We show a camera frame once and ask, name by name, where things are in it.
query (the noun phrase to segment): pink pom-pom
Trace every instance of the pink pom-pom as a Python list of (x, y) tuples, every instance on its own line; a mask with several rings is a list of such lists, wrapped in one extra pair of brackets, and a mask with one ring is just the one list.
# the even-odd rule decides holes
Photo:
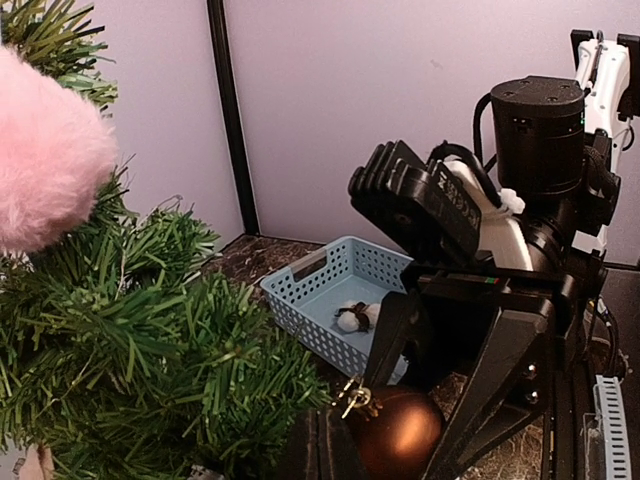
[(88, 220), (117, 155), (91, 102), (0, 47), (0, 248), (37, 251)]

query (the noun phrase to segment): artificial christmas tree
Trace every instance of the artificial christmas tree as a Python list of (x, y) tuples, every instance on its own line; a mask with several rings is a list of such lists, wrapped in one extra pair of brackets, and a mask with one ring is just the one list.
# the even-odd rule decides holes
[[(115, 99), (92, 7), (2, 5), (3, 43), (101, 108)], [(2, 438), (50, 447), (60, 478), (186, 478), (194, 464), (269, 478), (326, 386), (251, 288), (201, 275), (216, 235), (175, 207), (129, 212), (123, 172), (87, 223), (0, 260)]]

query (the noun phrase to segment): brown christmas ball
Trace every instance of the brown christmas ball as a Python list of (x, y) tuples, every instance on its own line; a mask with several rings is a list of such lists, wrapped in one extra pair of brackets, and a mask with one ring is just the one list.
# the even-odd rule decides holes
[(442, 433), (442, 412), (427, 394), (408, 387), (387, 386), (372, 393), (382, 405), (377, 417), (347, 416), (371, 480), (419, 479)]

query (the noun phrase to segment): black pole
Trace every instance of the black pole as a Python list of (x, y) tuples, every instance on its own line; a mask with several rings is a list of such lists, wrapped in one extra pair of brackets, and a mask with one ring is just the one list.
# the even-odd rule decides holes
[(229, 53), (224, 0), (207, 0), (207, 5), (209, 7), (209, 25), (211, 26), (211, 41), (218, 75), (222, 114), (227, 130), (227, 142), (229, 143), (229, 153), (231, 155), (236, 191), (238, 192), (242, 223), (246, 234), (259, 235), (260, 225), (251, 185), (251, 173), (249, 172), (247, 151), (244, 146), (244, 133), (240, 122), (238, 96)]

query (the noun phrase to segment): blue basket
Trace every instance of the blue basket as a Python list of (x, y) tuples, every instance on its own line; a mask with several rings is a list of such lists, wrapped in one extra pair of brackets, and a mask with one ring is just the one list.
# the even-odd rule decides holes
[[(344, 333), (335, 312), (350, 300), (380, 303), (404, 292), (400, 273), (411, 259), (355, 237), (343, 237), (260, 283), (276, 323), (345, 375), (363, 374), (374, 332)], [(407, 369), (401, 358), (391, 377)]]

